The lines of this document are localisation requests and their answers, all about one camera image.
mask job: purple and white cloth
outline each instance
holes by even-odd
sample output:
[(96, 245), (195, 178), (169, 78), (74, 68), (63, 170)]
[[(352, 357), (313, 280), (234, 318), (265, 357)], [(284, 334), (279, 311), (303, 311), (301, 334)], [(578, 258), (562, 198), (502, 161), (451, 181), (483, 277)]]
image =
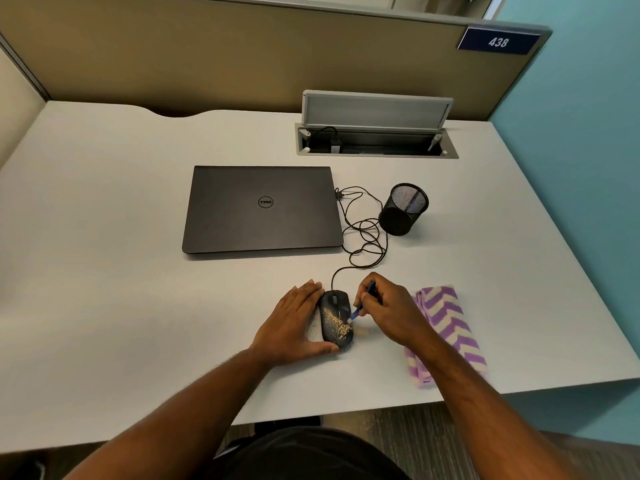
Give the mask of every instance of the purple and white cloth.
[[(476, 371), (486, 374), (486, 361), (465, 321), (453, 286), (423, 288), (414, 295), (413, 300), (439, 336), (450, 343)], [(414, 384), (418, 387), (433, 384), (433, 378), (422, 361), (407, 348), (404, 349), (404, 355)]]

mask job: person's right arm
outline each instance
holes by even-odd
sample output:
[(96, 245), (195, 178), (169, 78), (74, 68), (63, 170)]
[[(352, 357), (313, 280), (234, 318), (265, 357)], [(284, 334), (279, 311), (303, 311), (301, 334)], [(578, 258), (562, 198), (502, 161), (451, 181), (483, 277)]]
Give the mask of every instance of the person's right arm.
[[(366, 293), (376, 281), (382, 304)], [(358, 288), (361, 315), (425, 364), (484, 480), (578, 480), (583, 474), (531, 427), (464, 358), (432, 329), (408, 291), (371, 273)]]

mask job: desk surface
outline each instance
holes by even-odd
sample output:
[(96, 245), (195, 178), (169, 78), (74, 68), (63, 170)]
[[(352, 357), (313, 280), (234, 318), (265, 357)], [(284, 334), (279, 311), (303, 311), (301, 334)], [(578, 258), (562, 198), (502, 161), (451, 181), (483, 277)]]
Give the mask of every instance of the desk surface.
[[(0, 451), (106, 440), (251, 343), (277, 300), (343, 252), (190, 260), (194, 165), (329, 165), (431, 206), (378, 271), (452, 283), (502, 393), (640, 377), (640, 361), (491, 123), (448, 121), (459, 160), (299, 156), (299, 114), (50, 102), (0, 172)], [(354, 217), (375, 207), (354, 205)], [(350, 296), (364, 277), (342, 271)], [(272, 371), (236, 418), (439, 401), (370, 318), (353, 347)]]

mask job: dell logo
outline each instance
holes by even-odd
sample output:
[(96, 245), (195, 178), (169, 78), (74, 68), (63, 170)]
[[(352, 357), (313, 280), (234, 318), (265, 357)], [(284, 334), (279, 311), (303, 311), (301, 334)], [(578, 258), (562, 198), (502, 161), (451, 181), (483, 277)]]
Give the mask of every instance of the dell logo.
[(273, 199), (267, 196), (260, 197), (258, 199), (258, 205), (260, 205), (260, 207), (263, 209), (268, 209), (270, 206), (273, 205)]

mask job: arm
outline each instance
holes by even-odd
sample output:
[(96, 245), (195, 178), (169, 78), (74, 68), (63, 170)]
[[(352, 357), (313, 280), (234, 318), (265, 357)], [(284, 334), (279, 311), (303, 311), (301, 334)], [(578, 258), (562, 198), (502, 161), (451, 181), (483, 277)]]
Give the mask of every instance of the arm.
[(213, 458), (231, 422), (274, 366), (337, 353), (309, 342), (308, 318), (324, 293), (312, 280), (293, 287), (260, 327), (252, 345), (174, 395), (95, 451), (68, 480), (185, 479)]
[[(382, 304), (366, 289), (372, 280)], [(393, 341), (408, 347), (430, 371), (485, 480), (577, 480), (581, 473), (532, 428), (462, 356), (432, 329), (411, 295), (377, 273), (360, 284), (360, 313), (371, 314)]]

